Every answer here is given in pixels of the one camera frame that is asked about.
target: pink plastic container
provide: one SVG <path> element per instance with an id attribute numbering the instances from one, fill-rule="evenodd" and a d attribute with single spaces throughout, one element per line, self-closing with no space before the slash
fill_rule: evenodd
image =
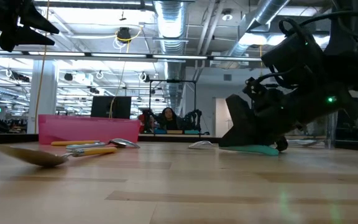
<path id="1" fill-rule="evenodd" d="M 53 141 L 109 141 L 123 138 L 137 142 L 140 121 L 130 119 L 87 118 L 40 114 L 39 143 Z"/>

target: wooden table surface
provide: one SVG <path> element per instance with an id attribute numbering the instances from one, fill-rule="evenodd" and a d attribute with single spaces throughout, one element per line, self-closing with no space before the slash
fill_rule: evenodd
<path id="1" fill-rule="evenodd" d="M 358 223 L 358 151 L 140 145 L 54 169 L 0 155 L 0 224 Z"/>

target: ductwork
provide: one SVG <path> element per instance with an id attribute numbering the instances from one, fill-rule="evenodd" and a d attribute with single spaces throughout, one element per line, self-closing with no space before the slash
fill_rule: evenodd
<path id="1" fill-rule="evenodd" d="M 35 0 L 35 6 L 47 7 L 47 0 Z M 152 1 L 106 1 L 106 0 L 60 0 L 49 1 L 49 7 L 81 8 L 81 9 L 122 9 L 154 11 Z"/>
<path id="2" fill-rule="evenodd" d="M 248 15 L 243 18 L 243 21 L 241 21 L 241 30 L 244 34 L 227 53 L 227 56 L 240 57 L 249 46 L 249 41 L 247 40 L 251 38 L 251 36 L 249 36 L 250 34 L 247 32 L 256 27 L 269 24 L 289 2 L 290 0 L 260 0 L 257 9 L 248 13 Z"/>
<path id="3" fill-rule="evenodd" d="M 183 38 L 185 34 L 186 3 L 176 1 L 157 1 L 155 11 L 158 15 L 158 31 L 160 37 L 166 39 Z M 182 41 L 161 41 L 163 54 L 179 55 L 185 53 L 185 43 Z M 165 78 L 183 80 L 185 78 L 184 63 L 165 62 Z M 181 93 L 178 85 L 167 85 L 171 107 L 175 110 L 180 104 Z"/>

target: black monitor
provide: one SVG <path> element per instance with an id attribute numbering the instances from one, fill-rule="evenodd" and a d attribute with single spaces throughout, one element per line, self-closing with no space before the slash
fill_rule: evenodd
<path id="1" fill-rule="evenodd" d="M 114 96 L 94 96 L 91 117 L 108 118 Z M 112 118 L 129 119 L 131 117 L 131 97 L 117 96 L 112 104 Z"/>

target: yellow handle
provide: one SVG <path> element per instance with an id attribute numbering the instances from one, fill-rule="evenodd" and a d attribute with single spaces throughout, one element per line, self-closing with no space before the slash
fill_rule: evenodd
<path id="1" fill-rule="evenodd" d="M 84 149 L 84 156 L 90 155 L 97 155 L 97 154 L 104 154 L 104 153 L 115 153 L 118 149 L 116 147 L 97 147 L 97 148 L 90 148 Z"/>
<path id="2" fill-rule="evenodd" d="M 93 144 L 100 141 L 55 141 L 50 143 L 51 146 L 69 146 L 71 144 Z"/>

